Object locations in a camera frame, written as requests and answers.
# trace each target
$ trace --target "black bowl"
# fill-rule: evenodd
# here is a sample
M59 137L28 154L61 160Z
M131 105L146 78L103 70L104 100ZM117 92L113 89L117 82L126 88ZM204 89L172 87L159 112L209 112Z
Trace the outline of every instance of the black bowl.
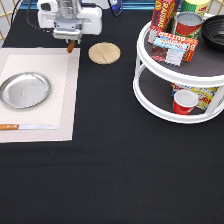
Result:
M209 47L224 52L224 15L206 19L202 24L201 34Z

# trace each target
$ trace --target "cable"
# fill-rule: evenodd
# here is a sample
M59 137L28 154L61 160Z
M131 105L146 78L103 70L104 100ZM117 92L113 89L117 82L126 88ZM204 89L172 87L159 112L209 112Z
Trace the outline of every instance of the cable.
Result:
M42 31L45 31L45 32L51 32L51 33L53 33L53 30L49 30L49 29L47 29L47 28L41 28L41 27L34 26L33 24L31 24L31 22L30 22L30 20L29 20L29 13L30 13L30 8L31 8L31 3L32 3L32 0L30 0L30 2L29 2L29 6L28 6L28 9L27 9L26 22L27 22L31 27L33 27L33 28L36 29L36 30L42 30Z
M21 0L19 0L17 3L16 3L16 5L15 5L15 7L14 7L14 9L13 9L13 12L12 12L12 17L11 17L11 25L12 25L12 22L13 22L13 17L14 17L14 14L15 14L15 11L16 11L16 8L17 8L17 6L19 5L19 3L21 2Z
M110 0L107 0L108 1L108 4L109 4L109 6L110 6L110 10L111 10L111 13L112 13L112 15L114 16L114 17L117 17L117 16L119 16L120 14L121 14L121 12L122 12L122 10L123 10L123 0L120 0L121 1L121 10L120 10L120 12L118 13L118 14L114 14L114 11L113 11L113 5L110 3Z

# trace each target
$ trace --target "red cup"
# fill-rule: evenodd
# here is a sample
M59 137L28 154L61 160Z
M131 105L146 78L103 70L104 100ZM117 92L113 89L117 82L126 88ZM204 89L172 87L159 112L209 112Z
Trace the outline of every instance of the red cup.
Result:
M198 104L198 95L190 90L179 90L174 95L173 111L176 114L189 115Z

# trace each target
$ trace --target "yellow can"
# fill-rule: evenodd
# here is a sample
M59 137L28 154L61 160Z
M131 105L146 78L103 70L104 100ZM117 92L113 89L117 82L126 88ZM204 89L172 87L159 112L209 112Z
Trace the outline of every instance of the yellow can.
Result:
M210 0L184 0L181 12L195 12L204 17Z

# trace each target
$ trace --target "shelf tier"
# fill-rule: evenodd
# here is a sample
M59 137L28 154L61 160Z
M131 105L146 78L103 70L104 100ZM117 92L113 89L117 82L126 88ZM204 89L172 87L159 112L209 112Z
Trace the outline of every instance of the shelf tier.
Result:
M145 66L157 76L178 84L193 87L218 87L224 85L224 53L209 48L199 36L199 44L192 61L181 67L158 63L150 57L152 45L147 43L151 22L142 29L137 53Z
M184 124L200 123L216 117L224 109L224 101L212 114L194 108L191 115L178 115L173 112L171 83L156 76L144 64L133 82L135 95L141 105L154 115L168 121Z

